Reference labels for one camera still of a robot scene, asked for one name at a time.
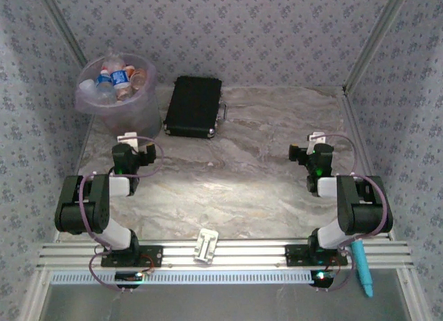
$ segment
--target floral wallpaper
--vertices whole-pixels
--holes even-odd
[[[0,0],[0,320],[15,320],[89,119],[79,69],[38,0]]]
[[[159,82],[340,86],[386,0],[57,0],[84,54],[150,58]]]
[[[443,0],[406,0],[351,98],[397,238],[443,320]]]

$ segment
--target blue marker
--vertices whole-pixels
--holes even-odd
[[[365,289],[366,295],[369,298],[374,296],[372,290],[372,277],[369,271],[368,261],[366,259],[365,248],[361,239],[353,241],[351,244],[352,253],[354,254],[355,263],[359,272],[360,283]]]

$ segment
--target white clamp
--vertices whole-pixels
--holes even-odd
[[[307,137],[307,140],[309,141],[309,145],[307,146],[307,151],[306,151],[307,155],[312,154],[312,152],[314,151],[314,146],[317,143],[326,143],[326,137],[324,135],[325,134],[323,132],[313,132],[310,136]],[[314,136],[324,136],[324,137],[312,139],[312,137]]]

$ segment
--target translucent plastic bin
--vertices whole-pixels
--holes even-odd
[[[86,79],[95,80],[100,74],[104,57],[87,64],[77,80],[75,88],[75,109],[82,113],[97,115],[114,136],[135,131],[139,136],[155,138],[161,128],[159,105],[155,96],[156,69],[147,59],[130,54],[122,54],[128,65],[147,71],[147,80],[143,88],[130,99],[110,105],[94,102],[78,85]]]

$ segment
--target gray marble tabletop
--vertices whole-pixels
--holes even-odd
[[[172,89],[157,94],[164,117]],[[217,135],[203,140],[162,131],[156,140],[165,150],[164,167],[141,179],[134,196],[112,198],[112,217],[139,239],[194,239],[201,228],[218,231],[220,239],[306,237],[336,216],[336,203],[308,193],[306,169],[288,160],[288,148],[306,145],[313,131],[344,133],[340,96],[339,89],[224,89],[228,120]],[[335,146],[333,173],[349,173],[350,145],[340,138],[329,142]],[[95,119],[80,173],[107,172],[115,144]]]

